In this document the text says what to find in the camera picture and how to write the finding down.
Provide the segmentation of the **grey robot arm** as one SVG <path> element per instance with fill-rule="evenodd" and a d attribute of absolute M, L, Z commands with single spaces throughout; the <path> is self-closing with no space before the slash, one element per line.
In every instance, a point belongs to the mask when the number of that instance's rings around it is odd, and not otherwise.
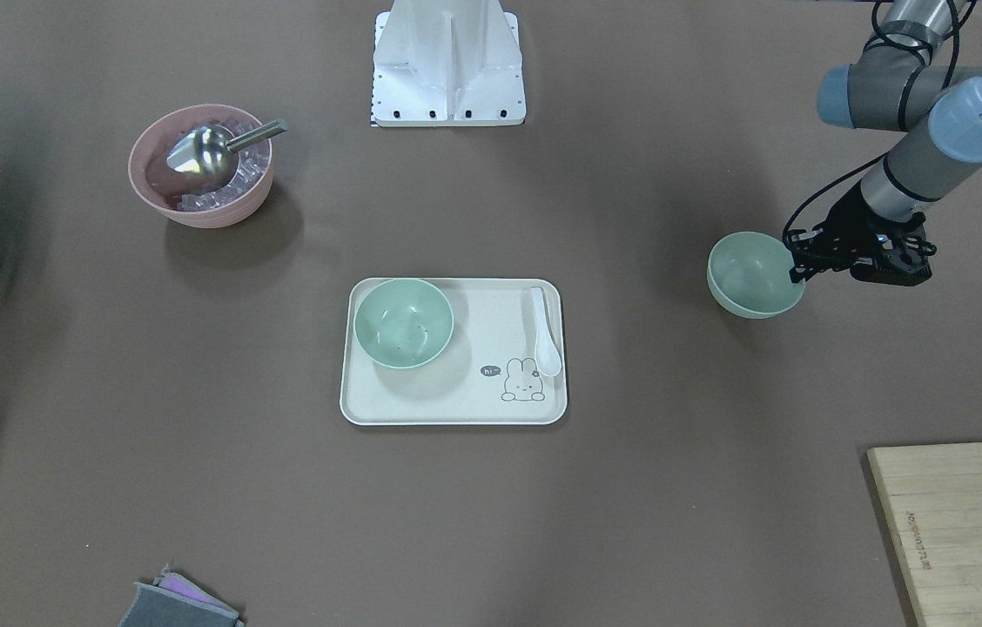
<path fill-rule="evenodd" d="M 914 287 L 932 276 L 936 247 L 925 210 L 982 167 L 982 66 L 951 56 L 960 47 L 964 1 L 893 1 L 871 15 L 871 35 L 854 64 L 831 69 L 817 112 L 850 130 L 900 131 L 891 150 L 852 172 L 856 183 L 812 229 L 783 229 L 790 280 L 849 271 L 854 279 Z"/>

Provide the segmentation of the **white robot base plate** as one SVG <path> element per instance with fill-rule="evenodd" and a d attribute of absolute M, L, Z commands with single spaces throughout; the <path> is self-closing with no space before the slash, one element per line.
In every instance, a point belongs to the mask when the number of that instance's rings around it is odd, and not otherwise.
<path fill-rule="evenodd" d="M 395 1 L 374 20 L 369 122 L 380 128 L 522 125 L 520 23 L 499 1 Z"/>

